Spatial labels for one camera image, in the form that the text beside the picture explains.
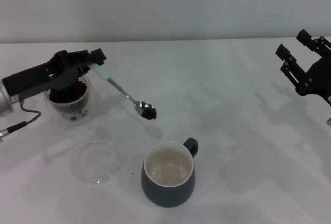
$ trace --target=robotic arm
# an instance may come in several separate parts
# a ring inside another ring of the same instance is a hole
[[[89,65],[104,64],[106,57],[99,48],[78,52],[59,51],[48,62],[2,79],[0,84],[0,116],[13,112],[12,105],[49,89],[64,89],[78,77],[88,73]],[[29,122],[21,122],[0,131],[0,141]]]
[[[281,44],[276,51],[276,55],[284,61],[280,70],[293,83],[299,95],[316,94],[331,105],[331,43],[324,37],[312,39],[305,30],[301,30],[296,39],[321,58],[304,72],[290,51]]]

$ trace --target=mug handle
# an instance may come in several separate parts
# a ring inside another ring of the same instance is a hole
[[[192,157],[194,158],[194,156],[197,154],[198,148],[199,148],[197,140],[195,138],[188,138],[184,142],[183,146],[185,146],[190,151],[190,153],[192,154]]]

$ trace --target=coffee grounds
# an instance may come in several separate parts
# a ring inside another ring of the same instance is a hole
[[[142,117],[148,120],[156,119],[156,109],[144,109]]]
[[[74,83],[65,89],[51,89],[51,92],[49,93],[49,99],[54,103],[73,102],[81,98],[84,95],[86,89],[86,84],[76,79]]]

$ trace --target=glass bowl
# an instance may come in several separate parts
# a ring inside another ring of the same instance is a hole
[[[116,175],[124,160],[125,153],[119,146],[93,138],[75,147],[70,171],[84,183],[102,184]]]

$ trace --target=ceramic mug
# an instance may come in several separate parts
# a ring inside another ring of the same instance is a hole
[[[147,198],[161,207],[176,207],[186,202],[195,187],[193,157],[198,142],[189,138],[183,145],[162,142],[146,154],[141,185]]]

